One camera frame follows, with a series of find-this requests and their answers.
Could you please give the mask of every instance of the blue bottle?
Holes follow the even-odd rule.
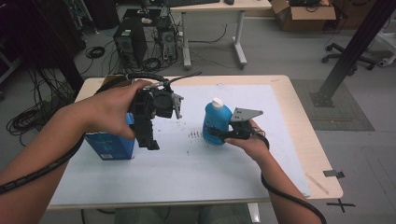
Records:
[[[233,113],[219,98],[213,98],[212,103],[205,107],[205,119],[203,125],[204,139],[213,145],[223,145],[224,142],[220,138],[210,135],[207,128],[215,128],[222,132],[228,132],[229,122]]]

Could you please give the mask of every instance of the metal bracket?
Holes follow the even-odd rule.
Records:
[[[262,115],[263,113],[264,112],[262,112],[262,110],[251,110],[237,107],[233,112],[233,116],[231,117],[230,122],[250,120],[259,115]]]

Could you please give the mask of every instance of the table leg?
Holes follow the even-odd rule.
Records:
[[[242,66],[248,64],[247,58],[245,57],[244,51],[241,47],[241,34],[242,34],[242,26],[244,24],[244,16],[245,11],[239,11],[238,17],[238,27],[236,29],[236,36],[233,36],[233,45],[235,46],[236,54],[238,55],[239,62]]]
[[[257,203],[248,203],[247,208],[250,213],[251,222],[260,223],[259,205]]]
[[[181,13],[181,22],[183,28],[183,60],[184,60],[184,68],[187,70],[191,69],[191,58],[190,58],[190,48],[189,48],[189,39],[187,38],[187,29],[186,29],[186,20],[185,20],[186,12]]]

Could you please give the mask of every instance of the black tape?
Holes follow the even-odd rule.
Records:
[[[337,172],[336,170],[323,171],[323,174],[324,174],[326,177],[329,177],[329,176],[336,176],[337,179],[346,177],[346,176],[344,175],[343,172]]]

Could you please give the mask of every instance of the chair wheel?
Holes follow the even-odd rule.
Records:
[[[330,50],[332,50],[332,46],[331,45],[326,46],[326,51],[330,51]]]
[[[370,64],[369,66],[367,66],[367,70],[371,71],[371,70],[373,70],[374,67],[375,67],[375,64]]]
[[[329,61],[329,57],[323,57],[322,58],[322,63],[327,63]]]

